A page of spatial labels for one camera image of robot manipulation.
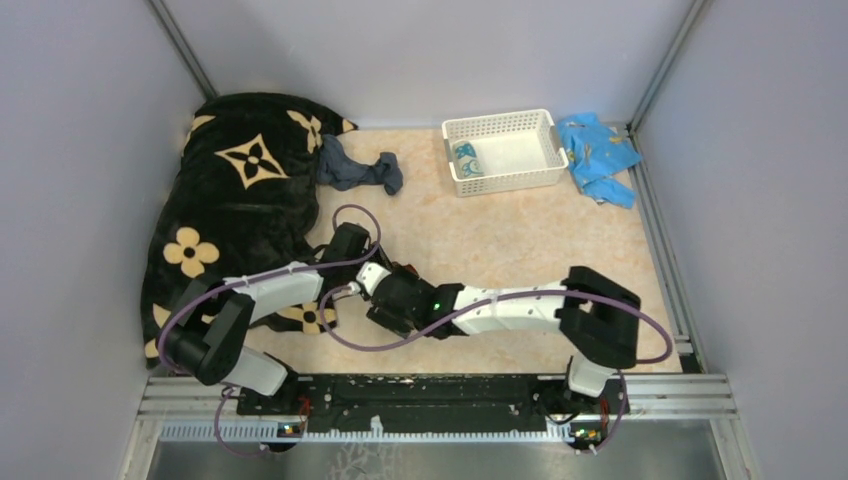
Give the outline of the white plastic basket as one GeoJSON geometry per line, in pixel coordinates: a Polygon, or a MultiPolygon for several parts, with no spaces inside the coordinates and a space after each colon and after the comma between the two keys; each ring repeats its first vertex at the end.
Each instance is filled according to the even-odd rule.
{"type": "Polygon", "coordinates": [[[555,122],[546,109],[446,120],[441,133],[456,195],[471,197],[558,183],[569,166],[555,122]],[[452,145],[470,141],[484,175],[457,176],[452,145]]]}

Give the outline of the teal rabbit pattern towel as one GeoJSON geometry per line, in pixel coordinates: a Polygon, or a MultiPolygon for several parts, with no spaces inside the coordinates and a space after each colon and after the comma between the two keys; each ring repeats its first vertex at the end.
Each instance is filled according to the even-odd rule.
{"type": "Polygon", "coordinates": [[[476,149],[470,141],[462,140],[455,142],[452,145],[452,152],[459,178],[479,178],[484,175],[476,149]]]}

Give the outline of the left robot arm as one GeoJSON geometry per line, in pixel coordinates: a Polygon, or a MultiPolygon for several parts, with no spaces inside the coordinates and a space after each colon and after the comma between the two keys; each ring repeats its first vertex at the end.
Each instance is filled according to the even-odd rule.
{"type": "Polygon", "coordinates": [[[256,394],[277,414],[292,411],[300,399],[299,374],[273,355],[248,347],[248,331],[281,311],[317,317],[319,300],[330,288],[351,282],[376,247],[365,228],[345,222],[315,263],[293,261],[241,277],[201,275],[160,331],[157,347],[164,364],[205,386],[256,394]]]}

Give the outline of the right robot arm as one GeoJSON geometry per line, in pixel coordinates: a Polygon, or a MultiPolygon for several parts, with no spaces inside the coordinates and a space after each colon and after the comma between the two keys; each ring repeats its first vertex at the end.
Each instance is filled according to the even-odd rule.
{"type": "Polygon", "coordinates": [[[414,333],[444,340],[495,331],[561,334],[576,349],[563,398],[590,411],[609,377],[637,363],[641,299],[585,266],[542,286],[494,289],[461,283],[434,286],[412,271],[374,262],[355,276],[370,302],[369,319],[404,338],[414,333]]]}

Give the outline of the brown towel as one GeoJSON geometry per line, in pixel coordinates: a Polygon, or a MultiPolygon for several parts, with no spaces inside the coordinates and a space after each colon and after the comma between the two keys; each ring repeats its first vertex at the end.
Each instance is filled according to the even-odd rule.
{"type": "Polygon", "coordinates": [[[411,264],[399,264],[399,263],[395,263],[395,264],[394,264],[394,267],[395,267],[396,269],[401,269],[401,270],[407,271],[407,272],[409,272],[409,273],[411,273],[411,274],[413,274],[413,275],[418,276],[418,271],[417,271],[417,270],[416,270],[416,269],[415,269],[415,268],[414,268],[411,264]]]}

